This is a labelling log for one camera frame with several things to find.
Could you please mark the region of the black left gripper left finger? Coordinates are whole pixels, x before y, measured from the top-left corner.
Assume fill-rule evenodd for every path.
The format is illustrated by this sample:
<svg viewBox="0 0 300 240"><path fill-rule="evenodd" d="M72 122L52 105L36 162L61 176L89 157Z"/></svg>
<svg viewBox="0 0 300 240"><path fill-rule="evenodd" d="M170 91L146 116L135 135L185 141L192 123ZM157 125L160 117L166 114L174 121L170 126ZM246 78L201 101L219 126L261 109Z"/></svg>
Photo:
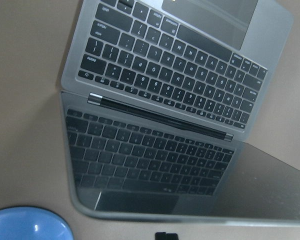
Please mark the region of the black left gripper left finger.
<svg viewBox="0 0 300 240"><path fill-rule="evenodd" d="M166 240L167 233L166 232L156 232L155 233L155 240Z"/></svg>

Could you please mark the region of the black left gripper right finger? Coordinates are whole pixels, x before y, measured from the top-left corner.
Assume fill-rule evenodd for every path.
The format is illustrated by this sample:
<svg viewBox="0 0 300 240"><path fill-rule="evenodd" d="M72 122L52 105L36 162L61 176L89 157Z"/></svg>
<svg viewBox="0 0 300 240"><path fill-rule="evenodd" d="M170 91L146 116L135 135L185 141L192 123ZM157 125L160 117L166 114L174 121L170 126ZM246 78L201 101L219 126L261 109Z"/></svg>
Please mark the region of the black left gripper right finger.
<svg viewBox="0 0 300 240"><path fill-rule="evenodd" d="M166 233L166 240L178 240L177 233Z"/></svg>

